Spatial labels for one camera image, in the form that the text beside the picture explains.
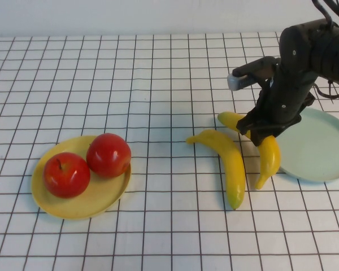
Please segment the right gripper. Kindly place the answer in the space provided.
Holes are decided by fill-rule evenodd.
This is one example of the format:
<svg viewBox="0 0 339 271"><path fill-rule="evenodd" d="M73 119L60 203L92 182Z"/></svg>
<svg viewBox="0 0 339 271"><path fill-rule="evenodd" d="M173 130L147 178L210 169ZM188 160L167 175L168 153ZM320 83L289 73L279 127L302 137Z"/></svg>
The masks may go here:
<svg viewBox="0 0 339 271"><path fill-rule="evenodd" d="M237 130L242 135L249 133L255 146L267 137L277 137L306 107L314 82L313 78L273 78L260 92L255 108L238 120Z"/></svg>

